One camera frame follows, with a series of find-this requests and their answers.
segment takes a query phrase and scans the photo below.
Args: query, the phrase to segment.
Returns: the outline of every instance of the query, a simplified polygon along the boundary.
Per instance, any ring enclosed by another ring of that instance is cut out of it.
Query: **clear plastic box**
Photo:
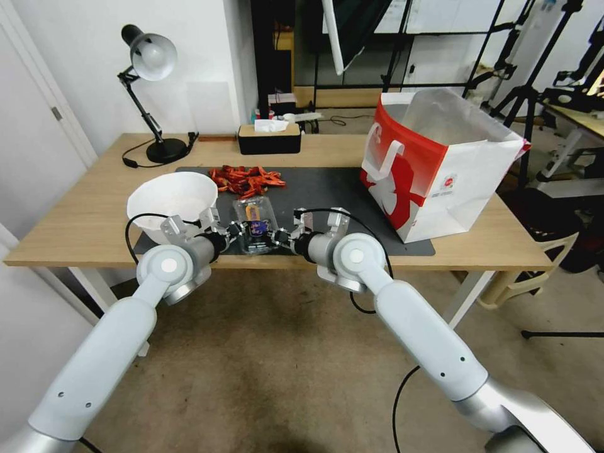
[[[272,210],[271,200],[258,196],[233,202],[237,220],[243,224],[243,235],[239,244],[243,253],[260,255],[277,248],[269,235],[277,230],[277,219]]]

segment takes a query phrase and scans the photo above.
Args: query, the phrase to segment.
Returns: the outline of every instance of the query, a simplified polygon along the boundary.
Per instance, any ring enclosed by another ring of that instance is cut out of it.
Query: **red and white paper bag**
[[[384,93],[361,181],[404,242],[463,233],[529,146],[451,90]]]

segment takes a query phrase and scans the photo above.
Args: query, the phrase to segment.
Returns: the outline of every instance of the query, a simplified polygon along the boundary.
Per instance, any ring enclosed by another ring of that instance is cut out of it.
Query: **lamp shade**
[[[165,79],[176,65],[176,47],[168,38],[143,33],[136,25],[121,29],[121,37],[130,46],[130,60],[137,74],[148,81]]]

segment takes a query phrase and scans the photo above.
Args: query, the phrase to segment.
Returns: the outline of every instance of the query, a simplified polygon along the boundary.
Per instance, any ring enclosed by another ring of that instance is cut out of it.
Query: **tissue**
[[[254,131],[256,132],[280,132],[288,126],[287,121],[281,120],[255,120]]]

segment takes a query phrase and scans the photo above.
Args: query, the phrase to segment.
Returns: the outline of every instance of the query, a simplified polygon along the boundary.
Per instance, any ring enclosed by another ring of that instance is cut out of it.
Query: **white chair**
[[[493,280],[489,283],[489,286],[483,291],[478,298],[478,303],[487,310],[495,310],[503,305],[503,303],[518,294],[527,293],[537,289],[535,295],[537,296],[543,290],[543,285],[549,276],[556,270],[560,262],[570,252],[574,241],[579,236],[579,233],[575,233],[562,239],[556,239],[548,242],[537,242],[544,252],[555,249],[557,247],[563,247],[562,251],[558,253],[556,258],[552,262],[552,268],[543,273],[528,278],[522,281],[516,281],[520,276],[521,272],[498,272]]]

